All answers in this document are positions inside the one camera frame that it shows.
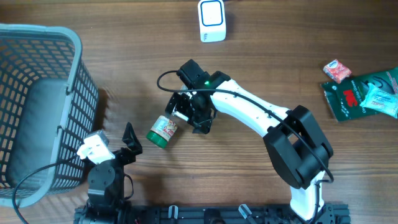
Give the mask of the teal wipes packet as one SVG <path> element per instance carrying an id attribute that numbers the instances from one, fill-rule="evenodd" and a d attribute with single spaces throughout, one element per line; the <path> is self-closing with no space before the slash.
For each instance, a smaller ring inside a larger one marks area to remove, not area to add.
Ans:
<path id="1" fill-rule="evenodd" d="M 360 106 L 397 119 L 397 95 L 385 92 L 372 83 L 368 83 L 368 87 L 369 90 Z"/>

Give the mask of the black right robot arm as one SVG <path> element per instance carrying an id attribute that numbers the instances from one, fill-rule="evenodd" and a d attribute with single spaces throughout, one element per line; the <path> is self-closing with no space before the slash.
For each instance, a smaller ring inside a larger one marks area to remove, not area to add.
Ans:
<path id="1" fill-rule="evenodd" d="M 208 134 L 217 113 L 228 114 L 263 139 L 274 170 L 290 186 L 290 207 L 317 223 L 324 202 L 322 184 L 334 181 L 328 168 L 333 149 L 310 110 L 273 105 L 246 91 L 227 74 L 210 75 L 192 59 L 175 74 L 183 83 L 172 90 L 166 113 L 185 120 L 194 133 Z"/>

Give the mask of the small red orange packet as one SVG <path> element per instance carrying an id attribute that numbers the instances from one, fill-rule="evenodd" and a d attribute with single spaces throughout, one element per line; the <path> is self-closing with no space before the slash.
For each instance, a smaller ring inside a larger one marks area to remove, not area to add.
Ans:
<path id="1" fill-rule="evenodd" d="M 323 71 L 338 84 L 352 74 L 352 71 L 337 59 L 326 64 L 323 67 Z"/>

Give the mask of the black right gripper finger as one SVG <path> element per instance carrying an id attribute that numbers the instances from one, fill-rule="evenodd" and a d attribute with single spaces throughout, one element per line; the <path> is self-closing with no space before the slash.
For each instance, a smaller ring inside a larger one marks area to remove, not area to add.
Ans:
<path id="1" fill-rule="evenodd" d="M 184 93 L 174 93 L 167 103 L 165 112 L 178 118 L 189 118 L 190 97 Z"/>
<path id="2" fill-rule="evenodd" d="M 212 125 L 212 120 L 208 119 L 205 121 L 201 121 L 199 123 L 193 123 L 193 133 L 196 134 L 208 134 L 210 132 Z"/>

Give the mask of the green lid jar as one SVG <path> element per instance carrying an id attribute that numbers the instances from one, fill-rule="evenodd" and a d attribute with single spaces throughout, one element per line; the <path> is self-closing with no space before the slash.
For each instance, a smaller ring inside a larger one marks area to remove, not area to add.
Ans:
<path id="1" fill-rule="evenodd" d="M 147 133 L 146 138 L 156 146 L 164 149 L 175 134 L 177 128 L 178 126 L 175 122 L 160 115 Z"/>

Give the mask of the green glove package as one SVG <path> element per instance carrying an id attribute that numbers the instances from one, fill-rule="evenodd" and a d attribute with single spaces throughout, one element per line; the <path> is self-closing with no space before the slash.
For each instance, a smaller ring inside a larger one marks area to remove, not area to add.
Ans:
<path id="1" fill-rule="evenodd" d="M 321 84 L 325 98 L 337 121 L 347 121 L 378 114 L 376 110 L 360 106 L 372 83 L 390 94 L 397 93 L 397 68 L 349 77 L 340 84 L 326 82 Z"/>

